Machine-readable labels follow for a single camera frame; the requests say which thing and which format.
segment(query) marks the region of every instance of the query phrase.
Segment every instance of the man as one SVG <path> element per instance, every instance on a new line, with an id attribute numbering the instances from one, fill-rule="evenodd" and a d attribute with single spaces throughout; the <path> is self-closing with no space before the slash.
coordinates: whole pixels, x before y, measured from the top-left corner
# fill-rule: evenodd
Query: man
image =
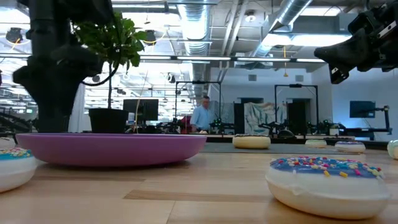
<path id="1" fill-rule="evenodd" d="M 210 98 L 204 96 L 201 101 L 201 106 L 198 106 L 193 110 L 191 117 L 192 132 L 209 131 L 211 123 L 211 114 L 209 111 Z"/>

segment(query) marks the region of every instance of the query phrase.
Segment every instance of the wood grain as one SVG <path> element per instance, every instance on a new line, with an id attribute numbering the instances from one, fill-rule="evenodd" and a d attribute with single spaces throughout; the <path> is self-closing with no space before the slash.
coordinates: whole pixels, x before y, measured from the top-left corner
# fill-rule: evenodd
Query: wood grain
<path id="1" fill-rule="evenodd" d="M 398 161 L 387 152 L 367 150 L 345 156 L 380 166 L 393 194 L 378 217 L 354 222 L 303 213 L 274 199 L 264 177 L 272 158 L 286 156 L 297 155 L 202 153 L 176 164 L 134 169 L 43 164 L 28 184 L 0 194 L 0 223 L 390 224 L 398 220 Z"/>

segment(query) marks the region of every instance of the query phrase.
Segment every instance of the plant stem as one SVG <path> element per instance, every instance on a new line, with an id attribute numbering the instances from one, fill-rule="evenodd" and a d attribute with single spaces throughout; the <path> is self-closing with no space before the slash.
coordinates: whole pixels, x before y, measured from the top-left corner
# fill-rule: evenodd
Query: plant stem
<path id="1" fill-rule="evenodd" d="M 109 75 L 112 73 L 112 63 L 109 63 Z M 112 78 L 109 79 L 109 90 L 108 90 L 108 109 L 112 109 Z"/>

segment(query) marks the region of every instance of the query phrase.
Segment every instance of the donut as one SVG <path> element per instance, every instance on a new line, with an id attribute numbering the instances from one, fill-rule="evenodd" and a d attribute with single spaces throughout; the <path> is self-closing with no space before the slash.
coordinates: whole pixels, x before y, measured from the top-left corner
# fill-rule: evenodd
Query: donut
<path id="1" fill-rule="evenodd" d="M 335 148 L 340 152 L 357 152 L 362 153 L 365 151 L 365 145 L 357 141 L 338 141 Z"/>
<path id="2" fill-rule="evenodd" d="M 390 141 L 387 145 L 387 150 L 393 159 L 398 159 L 398 140 Z"/>
<path id="3" fill-rule="evenodd" d="M 36 170 L 36 159 L 30 150 L 0 149 L 0 192 L 28 182 Z"/>
<path id="4" fill-rule="evenodd" d="M 260 134 L 237 134 L 232 139 L 232 144 L 238 149 L 268 149 L 271 139 Z"/>
<path id="5" fill-rule="evenodd" d="M 280 202 L 330 218 L 371 218 L 385 209 L 391 197 L 381 168 L 350 159 L 276 159 L 266 180 Z"/>
<path id="6" fill-rule="evenodd" d="M 325 148 L 327 146 L 327 143 L 325 140 L 322 139 L 309 139 L 305 141 L 305 145 L 308 147 Z"/>

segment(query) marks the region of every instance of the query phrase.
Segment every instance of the purple bowl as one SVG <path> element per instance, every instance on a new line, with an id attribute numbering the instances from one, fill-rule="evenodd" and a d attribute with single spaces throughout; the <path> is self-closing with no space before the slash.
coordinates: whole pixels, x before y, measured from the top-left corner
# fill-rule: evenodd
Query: purple bowl
<path id="1" fill-rule="evenodd" d="M 51 164 L 121 167 L 166 164 L 191 158 L 206 136 L 168 134 L 17 134 L 20 147 Z"/>

